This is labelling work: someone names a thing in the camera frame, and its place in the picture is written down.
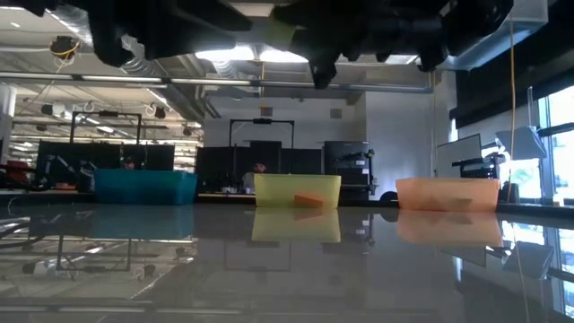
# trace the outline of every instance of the ceiling light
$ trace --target ceiling light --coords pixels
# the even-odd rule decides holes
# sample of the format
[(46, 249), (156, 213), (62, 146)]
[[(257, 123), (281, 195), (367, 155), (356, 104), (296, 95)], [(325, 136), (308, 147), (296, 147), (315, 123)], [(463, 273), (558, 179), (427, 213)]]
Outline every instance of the ceiling light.
[(264, 62), (273, 63), (307, 63), (308, 60), (305, 57), (301, 57), (297, 54), (293, 54), (288, 51), (282, 51), (277, 49), (268, 49), (259, 55), (259, 59)]
[(110, 127), (97, 127), (99, 130), (101, 131), (105, 131), (109, 134), (113, 134), (114, 133), (114, 129), (110, 128)]
[(230, 60), (254, 60), (255, 54), (250, 46), (236, 46), (233, 49), (206, 50), (196, 52), (197, 58), (212, 62), (226, 62)]
[(0, 72), (0, 77), (18, 78), (26, 80), (48, 80), (48, 81), (73, 80), (73, 77), (71, 75), (66, 74), (42, 74), (42, 73), (21, 73), (21, 72)]
[(106, 75), (84, 75), (84, 81), (102, 81), (102, 82), (132, 82), (132, 83), (160, 83), (159, 77), (130, 77), (130, 76), (106, 76)]
[(411, 64), (416, 58), (416, 55), (391, 55), (387, 58), (385, 64), (406, 65)]
[(92, 118), (86, 118), (86, 121), (88, 121), (88, 122), (90, 122), (91, 124), (94, 124), (94, 125), (99, 125), (99, 124), (100, 124), (99, 121), (96, 121), (96, 120), (94, 120), (94, 119), (92, 119)]

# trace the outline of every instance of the black frame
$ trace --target black frame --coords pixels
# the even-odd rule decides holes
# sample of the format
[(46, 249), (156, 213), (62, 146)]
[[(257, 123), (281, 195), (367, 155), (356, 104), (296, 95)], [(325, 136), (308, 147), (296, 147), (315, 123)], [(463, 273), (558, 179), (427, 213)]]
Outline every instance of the black frame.
[(438, 153), (439, 147), (445, 146), (445, 145), (447, 145), (447, 144), (455, 144), (455, 143), (457, 143), (457, 142), (459, 142), (459, 141), (461, 141), (461, 140), (469, 139), (469, 138), (472, 138), (472, 137), (477, 136), (477, 135), (478, 135), (478, 145), (479, 145), (479, 149), (482, 150), (482, 149), (484, 149), (484, 148), (483, 148), (483, 139), (481, 138), (481, 134), (468, 135), (468, 136), (466, 136), (466, 137), (464, 137), (464, 138), (458, 138), (458, 139), (457, 139), (456, 141), (454, 141), (454, 142), (444, 143), (444, 144), (439, 144), (439, 145), (437, 145), (437, 147), (435, 148), (435, 165), (434, 165), (434, 170), (432, 170), (432, 171), (433, 171), (433, 174), (432, 174), (433, 177), (438, 177), (438, 175), (439, 175), (439, 163), (438, 163), (438, 160), (439, 160), (439, 153)]
[(87, 116), (105, 116), (105, 117), (115, 117), (118, 116), (136, 116), (137, 117), (137, 135), (135, 137), (135, 144), (140, 144), (140, 134), (142, 133), (142, 114), (141, 113), (124, 113), (124, 112), (110, 112), (110, 111), (101, 111), (101, 112), (84, 112), (84, 111), (74, 111), (72, 112), (72, 127), (70, 129), (70, 144), (74, 143), (74, 132), (75, 132), (75, 118), (78, 115), (87, 115)]
[[(257, 121), (260, 119), (231, 119), (230, 120), (230, 140), (228, 146), (231, 147), (231, 138), (233, 137), (233, 124), (236, 122), (251, 122), (253, 124), (257, 124)], [(272, 123), (286, 123), (291, 125), (291, 149), (294, 148), (295, 145), (295, 121), (293, 120), (272, 120), (272, 119), (263, 119), (264, 121), (268, 122), (269, 124)]]

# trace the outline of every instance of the ceiling duct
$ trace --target ceiling duct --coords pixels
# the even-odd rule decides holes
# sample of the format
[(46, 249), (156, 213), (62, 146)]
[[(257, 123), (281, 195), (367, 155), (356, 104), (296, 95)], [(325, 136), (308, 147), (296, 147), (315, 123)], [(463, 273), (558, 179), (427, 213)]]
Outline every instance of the ceiling duct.
[[(57, 10), (50, 15), (61, 22), (68, 30), (73, 32), (82, 42), (93, 48), (93, 39), (88, 23), (88, 14), (76, 7), (61, 4)], [(122, 38), (123, 47), (134, 53), (134, 58), (121, 66), (127, 74), (132, 76), (166, 76), (165, 73), (152, 61), (144, 59), (144, 46), (137, 43), (134, 38), (124, 36)], [(189, 100), (177, 87), (168, 84), (165, 89), (150, 89), (163, 96), (167, 101), (174, 104), (175, 109), (181, 117), (187, 120), (198, 120), (204, 118), (204, 110), (198, 102)]]
[(462, 53), (449, 56), (439, 67), (470, 70), (489, 62), (510, 48), (510, 24), (514, 43), (526, 39), (548, 22), (548, 0), (514, 0), (508, 18), (497, 31), (476, 42)]
[[(256, 76), (250, 74), (244, 74), (239, 71), (234, 61), (213, 61), (213, 68), (217, 72), (217, 76), (222, 79), (246, 79), (246, 78), (258, 78), (259, 74)], [(230, 97), (233, 99), (242, 98), (256, 98), (259, 97), (259, 90), (257, 87), (248, 87), (240, 89), (238, 87), (232, 88), (222, 88), (219, 86), (208, 86), (207, 91), (211, 96), (223, 96)]]

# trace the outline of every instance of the cable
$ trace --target cable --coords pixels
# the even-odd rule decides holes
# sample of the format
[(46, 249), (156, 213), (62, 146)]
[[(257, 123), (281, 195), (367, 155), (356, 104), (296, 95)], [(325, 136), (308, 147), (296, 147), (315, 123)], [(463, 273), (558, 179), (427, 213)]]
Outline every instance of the cable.
[(155, 114), (155, 105), (152, 103), (150, 105), (146, 105), (145, 106), (145, 115), (148, 117), (153, 117), (153, 115)]
[[(60, 65), (60, 66), (58, 67), (58, 69), (56, 70), (56, 74), (60, 73), (60, 71), (62, 70), (62, 68), (64, 68), (65, 66), (69, 66), (69, 65), (63, 65), (63, 64)], [(36, 96), (34, 97), (34, 99), (32, 99), (32, 100), (28, 103), (28, 105), (26, 105), (24, 108), (22, 108), (22, 109), (18, 112), (18, 114), (16, 114), (16, 116), (19, 116), (21, 113), (27, 111), (28, 108), (29, 108), (32, 104), (34, 104), (34, 102), (40, 97), (40, 95), (42, 95), (42, 93), (43, 93), (46, 89), (48, 89), (48, 91), (46, 92), (46, 96), (45, 96), (44, 98), (47, 98), (47, 97), (48, 97), (48, 94), (49, 94), (49, 92), (50, 92), (50, 89), (51, 89), (51, 87), (52, 87), (53, 84), (54, 84), (54, 80), (52, 80), (50, 83), (44, 85), (44, 87), (38, 92), (38, 94), (36, 94)]]
[[(515, 68), (514, 68), (514, 22), (510, 20), (510, 89), (511, 89), (511, 99), (512, 99), (512, 117), (510, 126), (510, 163), (514, 159), (514, 127), (516, 119), (517, 110), (517, 85), (515, 80)], [(512, 191), (512, 165), (509, 167), (509, 193), (507, 196), (507, 202), (510, 202), (510, 193)]]
[(96, 106), (91, 101), (89, 101), (88, 103), (83, 105), (83, 111), (84, 112), (93, 112), (95, 109), (96, 109)]
[(530, 309), (528, 308), (528, 297), (526, 296), (524, 275), (522, 274), (522, 262), (520, 261), (520, 248), (517, 244), (517, 235), (514, 229), (514, 223), (512, 223), (512, 238), (514, 240), (514, 249), (517, 251), (518, 272), (520, 273), (520, 284), (522, 284), (522, 296), (524, 297), (524, 306), (526, 310), (526, 323), (530, 323)]
[(435, 71), (432, 71), (432, 172), (433, 177), (437, 177), (437, 131), (436, 119), (437, 119), (437, 75)]
[[(48, 45), (48, 48), (50, 48), (53, 43), (54, 43), (54, 42), (52, 41), (52, 42)], [(57, 53), (57, 52), (52, 51), (52, 50), (50, 49), (50, 53), (52, 53), (52, 55), (55, 55), (55, 56), (63, 56), (63, 55), (65, 55), (65, 59), (68, 59), (68, 56), (69, 56), (70, 54), (74, 53), (75, 50), (77, 50), (77, 49), (80, 47), (80, 44), (81, 44), (81, 41), (78, 41), (78, 42), (75, 43), (74, 48), (69, 49), (69, 50), (67, 50), (67, 51), (65, 51), (65, 52), (61, 52), (61, 53)]]

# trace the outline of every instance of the white wall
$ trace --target white wall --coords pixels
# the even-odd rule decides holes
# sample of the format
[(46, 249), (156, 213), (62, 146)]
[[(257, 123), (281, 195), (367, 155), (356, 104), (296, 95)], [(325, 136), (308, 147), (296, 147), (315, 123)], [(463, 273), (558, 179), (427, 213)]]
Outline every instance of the white wall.
[[(212, 104), (222, 115), (221, 119), (207, 119), (204, 123), (204, 146), (227, 146), (231, 118), (261, 118), (259, 105), (273, 107), (273, 120), (295, 121), (295, 148), (323, 146), (325, 141), (357, 140), (355, 107), (347, 106), (345, 100), (308, 99), (303, 102), (292, 99), (243, 99), (212, 98)], [(342, 109), (343, 118), (331, 119), (331, 109)], [(282, 141), (283, 147), (291, 147), (291, 126), (288, 124), (253, 125), (234, 124), (231, 144), (249, 146), (249, 140)]]
[(431, 99), (428, 94), (368, 92), (367, 140), (375, 151), (378, 193), (395, 181), (431, 175)]
[(448, 142), (448, 111), (457, 104), (454, 73), (441, 79), (435, 94), (365, 94), (367, 141), (375, 150), (373, 175), (379, 184), (373, 199), (396, 191), (397, 179), (433, 176), (432, 147)]

